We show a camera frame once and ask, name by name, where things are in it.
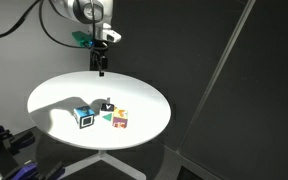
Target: table top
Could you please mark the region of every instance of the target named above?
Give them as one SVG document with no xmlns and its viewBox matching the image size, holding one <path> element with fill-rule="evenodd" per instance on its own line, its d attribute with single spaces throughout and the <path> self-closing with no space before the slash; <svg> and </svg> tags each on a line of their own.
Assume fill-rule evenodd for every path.
<svg viewBox="0 0 288 180">
<path fill-rule="evenodd" d="M 127 127 L 115 128 L 100 116 L 102 103 L 128 111 Z M 94 124 L 80 129 L 73 109 L 89 105 Z M 123 149 L 143 144 L 167 126 L 171 110 L 165 97 L 149 84 L 122 74 L 82 71 L 60 75 L 40 84 L 31 93 L 27 110 L 35 123 L 52 138 L 81 148 Z"/>
</svg>

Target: table base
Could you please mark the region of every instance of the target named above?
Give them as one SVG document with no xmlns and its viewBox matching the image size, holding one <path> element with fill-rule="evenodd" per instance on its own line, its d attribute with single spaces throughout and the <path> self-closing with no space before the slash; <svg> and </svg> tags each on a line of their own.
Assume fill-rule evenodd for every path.
<svg viewBox="0 0 288 180">
<path fill-rule="evenodd" d="M 116 159 L 115 157 L 107 154 L 104 150 L 99 150 L 97 154 L 65 167 L 65 173 L 60 177 L 60 179 L 69 176 L 101 160 L 135 179 L 146 180 L 145 174 Z"/>
</svg>

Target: floor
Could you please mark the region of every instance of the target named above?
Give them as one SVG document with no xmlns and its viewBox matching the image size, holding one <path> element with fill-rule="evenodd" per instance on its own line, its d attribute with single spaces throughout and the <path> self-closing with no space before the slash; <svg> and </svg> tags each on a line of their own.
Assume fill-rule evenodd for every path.
<svg viewBox="0 0 288 180">
<path fill-rule="evenodd" d="M 37 128 L 32 128 L 30 131 L 36 137 L 35 143 L 22 149 L 14 158 L 19 164 L 23 164 L 28 160 L 37 162 L 39 172 L 47 172 L 59 161 L 62 161 L 64 166 L 68 166 L 97 153 L 94 150 L 80 149 L 60 143 L 51 139 Z M 148 180 L 183 179 L 180 177 L 183 174 L 182 172 L 194 173 L 194 176 L 186 173 L 186 177 L 190 177 L 189 179 L 191 180 L 219 179 L 155 140 L 134 148 L 108 151 L 108 153 L 142 171 Z M 105 162 L 99 161 L 64 179 L 128 180 L 132 178 Z"/>
</svg>

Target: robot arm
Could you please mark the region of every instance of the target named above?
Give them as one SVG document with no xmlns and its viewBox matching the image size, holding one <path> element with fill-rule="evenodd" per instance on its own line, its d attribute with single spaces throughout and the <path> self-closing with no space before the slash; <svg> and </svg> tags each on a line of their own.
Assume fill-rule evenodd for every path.
<svg viewBox="0 0 288 180">
<path fill-rule="evenodd" d="M 119 42 L 121 35 L 111 29 L 113 0 L 49 0 L 61 16 L 90 25 L 90 32 L 98 41 Z"/>
</svg>

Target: cable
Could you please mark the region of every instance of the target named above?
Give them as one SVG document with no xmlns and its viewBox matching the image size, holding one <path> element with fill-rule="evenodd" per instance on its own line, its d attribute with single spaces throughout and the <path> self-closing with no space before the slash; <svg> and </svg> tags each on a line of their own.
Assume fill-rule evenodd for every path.
<svg viewBox="0 0 288 180">
<path fill-rule="evenodd" d="M 34 6 L 39 2 L 40 0 L 36 0 L 25 12 L 24 14 L 21 16 L 21 18 L 16 22 L 16 24 L 8 31 L 6 31 L 5 33 L 0 34 L 0 38 L 5 37 L 9 34 L 11 34 L 12 32 L 14 32 L 17 28 L 19 28 L 23 22 L 25 21 L 27 15 L 31 12 L 31 10 L 34 8 Z"/>
<path fill-rule="evenodd" d="M 43 2 L 44 0 L 40 0 L 40 6 L 39 6 L 39 9 L 38 9 L 38 17 L 39 17 L 39 20 L 40 20 L 40 24 L 42 26 L 42 29 L 44 31 L 44 33 L 51 39 L 53 40 L 54 42 L 62 45 L 62 46 L 66 46 L 66 47 L 70 47 L 70 48 L 84 48 L 84 47 L 79 47 L 79 46 L 72 46 L 72 45 L 68 45 L 68 44 L 64 44 L 64 43 L 61 43 L 59 42 L 58 40 L 54 39 L 46 30 L 45 26 L 44 26 L 44 22 L 43 22 L 43 17 L 42 17 L 42 8 L 43 8 Z"/>
</svg>

